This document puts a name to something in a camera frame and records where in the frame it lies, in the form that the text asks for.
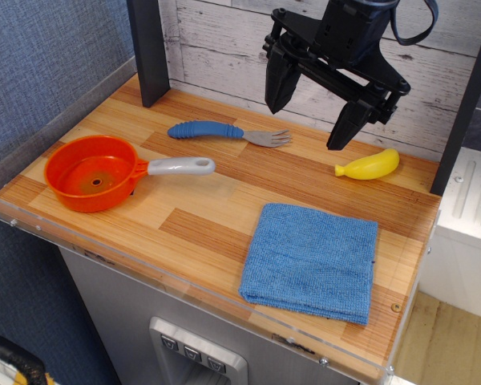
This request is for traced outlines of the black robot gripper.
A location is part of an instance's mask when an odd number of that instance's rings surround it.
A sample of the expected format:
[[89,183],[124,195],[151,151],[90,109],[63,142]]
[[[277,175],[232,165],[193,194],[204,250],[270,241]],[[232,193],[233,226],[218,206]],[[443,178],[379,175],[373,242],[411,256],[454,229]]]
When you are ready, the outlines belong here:
[[342,150],[369,121],[386,124],[410,84],[383,58],[381,38],[396,1],[330,1],[320,19],[284,8],[265,37],[265,103],[276,114],[305,75],[348,102],[327,148]]

